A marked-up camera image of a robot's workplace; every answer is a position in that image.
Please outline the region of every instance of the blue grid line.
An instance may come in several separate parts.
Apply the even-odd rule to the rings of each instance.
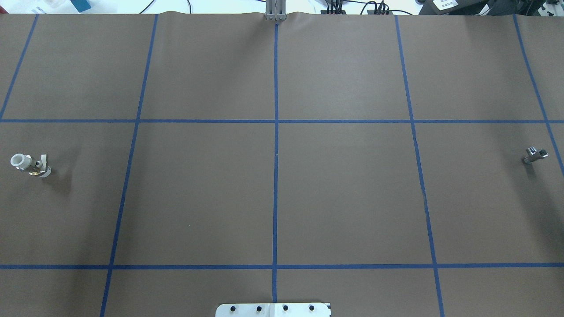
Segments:
[[[564,164],[562,164],[560,151],[558,150],[558,146],[556,145],[556,140],[554,140],[554,135],[552,134],[552,129],[550,128],[550,122],[548,121],[547,112],[544,109],[543,100],[540,97],[539,88],[536,85],[535,76],[533,76],[531,65],[528,62],[527,53],[525,52],[525,46],[523,44],[523,38],[521,37],[521,30],[519,29],[519,24],[517,23],[516,14],[513,14],[513,23],[515,24],[515,30],[517,31],[517,38],[519,39],[519,45],[521,46],[521,53],[523,54],[523,59],[525,60],[525,66],[527,66],[529,77],[531,77],[532,87],[535,89],[536,99],[539,102],[539,107],[541,112],[543,113],[544,122],[547,125],[548,135],[550,136],[550,141],[552,142],[552,146],[554,147],[554,154],[556,155],[556,159],[558,160],[558,164],[560,165],[560,171],[562,172],[562,175],[564,175]]]
[[[153,44],[155,42],[155,33],[157,30],[158,15],[155,14],[155,21],[153,22],[153,32],[151,33],[151,43],[149,44],[149,53],[147,54],[147,63],[145,65],[145,74],[143,75],[143,83],[141,85],[141,94],[139,96],[139,106],[137,108],[137,117],[135,119],[135,128],[133,128],[133,137],[131,138],[131,148],[129,150],[129,158],[127,159],[127,169],[125,171],[124,188],[121,193],[120,209],[117,214],[116,230],[113,235],[112,252],[109,258],[108,275],[106,276],[106,283],[104,287],[104,296],[102,298],[102,306],[100,308],[100,317],[104,317],[105,308],[108,302],[109,286],[112,281],[113,263],[116,258],[117,240],[120,235],[121,219],[124,214],[125,197],[127,193],[127,185],[129,184],[129,175],[131,173],[131,162],[133,160],[133,153],[135,152],[135,142],[137,140],[137,132],[139,130],[139,121],[141,118],[141,110],[143,109],[143,98],[145,96],[145,86],[147,85],[147,77],[149,76],[149,67],[151,66],[151,55],[153,51]]]
[[[278,124],[545,124],[545,120],[279,119]],[[1,119],[5,123],[136,123],[136,119]],[[140,123],[275,124],[271,119],[140,119]],[[564,124],[564,120],[549,120]]]
[[[274,25],[274,186],[272,193],[272,302],[277,302],[278,264],[278,23]]]
[[[437,269],[437,256],[435,254],[435,243],[433,241],[433,230],[431,229],[431,217],[429,215],[429,204],[427,202],[427,193],[425,190],[425,180],[423,178],[423,169],[421,167],[421,157],[419,155],[419,145],[417,144],[417,134],[415,130],[415,121],[413,118],[413,108],[411,105],[411,95],[409,93],[409,84],[407,81],[406,61],[403,55],[402,35],[399,29],[398,16],[395,17],[395,30],[398,35],[399,56],[402,62],[403,83],[406,88],[407,108],[409,110],[409,119],[411,120],[411,134],[413,136],[413,147],[415,149],[415,158],[417,160],[417,170],[419,172],[419,184],[423,194],[423,202],[425,206],[425,217],[427,222],[427,235],[429,237],[429,248],[431,250],[431,260],[433,261],[433,273],[435,275],[435,287],[437,289],[437,300],[439,303],[439,313],[444,317],[443,296],[440,289],[439,270]]]
[[[112,270],[272,270],[270,264],[234,265],[113,265]],[[564,262],[412,263],[412,264],[278,264],[277,270],[401,270],[449,268],[564,267]],[[4,264],[0,270],[107,270],[110,265]]]
[[[6,92],[6,97],[4,98],[4,103],[2,104],[2,110],[0,110],[0,119],[4,116],[4,112],[6,111],[6,107],[8,106],[8,100],[10,99],[10,95],[12,94],[12,89],[14,88],[14,84],[16,83],[17,74],[20,72],[20,67],[22,62],[24,61],[25,53],[28,50],[29,42],[32,40],[33,31],[37,25],[37,19],[39,19],[39,14],[36,14],[35,19],[33,19],[32,28],[29,30],[28,39],[25,40],[24,49],[21,51],[20,59],[17,61],[16,70],[14,71],[14,75],[12,76],[12,81],[10,82],[10,86],[8,87],[8,92]]]

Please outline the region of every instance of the blue object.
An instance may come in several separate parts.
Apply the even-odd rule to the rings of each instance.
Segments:
[[[86,11],[92,6],[88,3],[88,0],[70,0],[72,5],[78,10],[78,12]]]

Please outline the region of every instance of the silver connector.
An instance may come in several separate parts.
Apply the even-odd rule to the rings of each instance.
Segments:
[[[527,156],[523,158],[523,163],[532,164],[536,160],[542,160],[548,157],[548,152],[545,149],[537,150],[534,147],[530,147],[527,150]]]
[[[31,176],[45,178],[51,174],[51,167],[47,162],[47,154],[41,154],[41,159],[36,161],[29,155],[18,153],[12,156],[10,164],[17,170],[28,172]]]

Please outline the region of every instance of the metal valve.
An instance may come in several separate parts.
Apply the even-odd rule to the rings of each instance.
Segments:
[[[527,150],[527,156],[523,158],[523,163],[532,164],[536,160],[542,160],[548,157],[548,152],[545,149],[537,150],[534,147],[530,147]]]
[[[16,169],[26,171],[32,176],[45,178],[51,174],[51,167],[47,164],[47,154],[41,154],[41,159],[36,161],[29,155],[18,153],[12,156],[10,163]]]

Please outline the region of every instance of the gray mat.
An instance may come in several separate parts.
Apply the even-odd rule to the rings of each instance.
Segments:
[[[0,315],[559,315],[563,21],[0,15]]]

